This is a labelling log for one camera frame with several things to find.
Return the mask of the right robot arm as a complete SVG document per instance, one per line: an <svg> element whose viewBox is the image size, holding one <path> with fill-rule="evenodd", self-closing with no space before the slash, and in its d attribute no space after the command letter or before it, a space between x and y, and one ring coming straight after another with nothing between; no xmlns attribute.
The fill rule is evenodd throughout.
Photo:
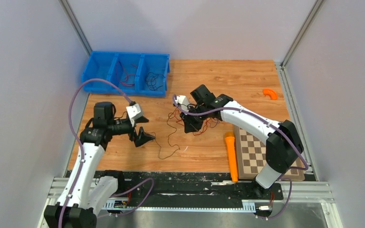
<svg viewBox="0 0 365 228"><path fill-rule="evenodd" d="M197 132L208 118L216 118L237 126L252 134L266 146L266 164L251 182L251 194L265 198L271 193L271 186L300 159L307 170L308 165L302 157L304 151L296 126L289 120L283 122L263 117L239 104L232 97L220 94L215 96L205 85L191 92L195 103L184 95L173 95L173 105L177 107L183 120L185 133Z"/></svg>

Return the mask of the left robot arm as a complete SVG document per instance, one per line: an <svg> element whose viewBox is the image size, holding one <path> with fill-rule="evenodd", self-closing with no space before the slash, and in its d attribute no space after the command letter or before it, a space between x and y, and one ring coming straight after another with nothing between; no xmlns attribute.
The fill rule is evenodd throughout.
<svg viewBox="0 0 365 228"><path fill-rule="evenodd" d="M135 147L154 140L138 123L147 123L139 104L131 102L126 107L126 118L115 117L116 108L111 102L99 102L94 106L94 116L76 137L78 154L68 182L55 205L48 205L44 219L50 228L94 228L97 217L107 200L120 197L126 191L121 171L109 171L91 189L96 168L113 136L127 135Z"/></svg>

